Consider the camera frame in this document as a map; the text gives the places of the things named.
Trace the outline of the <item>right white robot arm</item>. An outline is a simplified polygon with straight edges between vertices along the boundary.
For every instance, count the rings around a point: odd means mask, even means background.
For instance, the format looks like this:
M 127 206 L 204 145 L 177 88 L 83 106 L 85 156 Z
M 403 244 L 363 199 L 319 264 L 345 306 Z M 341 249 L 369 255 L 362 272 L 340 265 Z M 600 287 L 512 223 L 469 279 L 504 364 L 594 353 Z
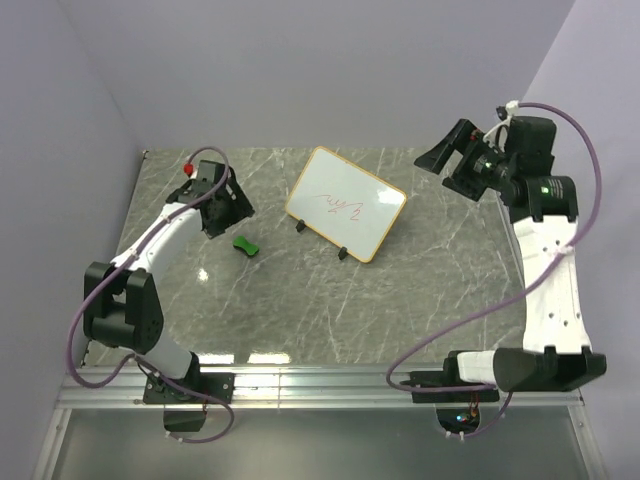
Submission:
M 461 400 L 474 390 L 566 392 L 602 376 L 605 355 L 594 352 L 582 318 L 575 247 L 592 227 L 578 222 L 574 181 L 553 174 L 556 124 L 519 114 L 520 103 L 498 108 L 500 121 L 484 132 L 460 119 L 415 166 L 440 173 L 454 153 L 461 159 L 443 184 L 477 201 L 498 195 L 519 247 L 526 320 L 520 347 L 453 351 L 436 392 Z

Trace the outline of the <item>orange framed whiteboard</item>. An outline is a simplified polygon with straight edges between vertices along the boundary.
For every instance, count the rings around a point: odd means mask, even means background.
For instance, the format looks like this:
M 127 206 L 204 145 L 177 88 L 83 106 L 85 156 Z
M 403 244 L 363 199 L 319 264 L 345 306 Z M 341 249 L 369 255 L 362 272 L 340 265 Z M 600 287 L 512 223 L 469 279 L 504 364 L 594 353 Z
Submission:
M 407 202 L 399 188 L 325 147 L 315 148 L 285 212 L 361 263 L 369 263 Z

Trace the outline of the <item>green whiteboard eraser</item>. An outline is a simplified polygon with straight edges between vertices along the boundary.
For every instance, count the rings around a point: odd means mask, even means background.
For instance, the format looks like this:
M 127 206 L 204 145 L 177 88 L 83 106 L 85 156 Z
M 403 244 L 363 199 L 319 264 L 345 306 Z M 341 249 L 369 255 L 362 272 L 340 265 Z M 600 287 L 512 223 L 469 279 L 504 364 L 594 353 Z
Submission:
M 260 252 L 260 248 L 256 244 L 250 242 L 242 235 L 233 239 L 232 246 L 235 250 L 243 253 L 248 258 L 253 258 Z

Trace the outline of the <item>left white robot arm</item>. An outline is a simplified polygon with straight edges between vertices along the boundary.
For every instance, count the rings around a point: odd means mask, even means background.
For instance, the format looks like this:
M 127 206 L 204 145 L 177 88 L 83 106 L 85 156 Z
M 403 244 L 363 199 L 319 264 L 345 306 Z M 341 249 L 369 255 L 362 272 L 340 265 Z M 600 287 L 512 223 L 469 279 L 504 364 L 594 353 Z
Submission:
M 165 330 L 157 286 L 194 236 L 213 239 L 254 209 L 228 159 L 188 159 L 184 170 L 187 181 L 167 197 L 140 238 L 111 261 L 87 268 L 78 323 L 89 340 L 127 351 L 167 381 L 178 401 L 190 402 L 202 390 L 200 362 Z

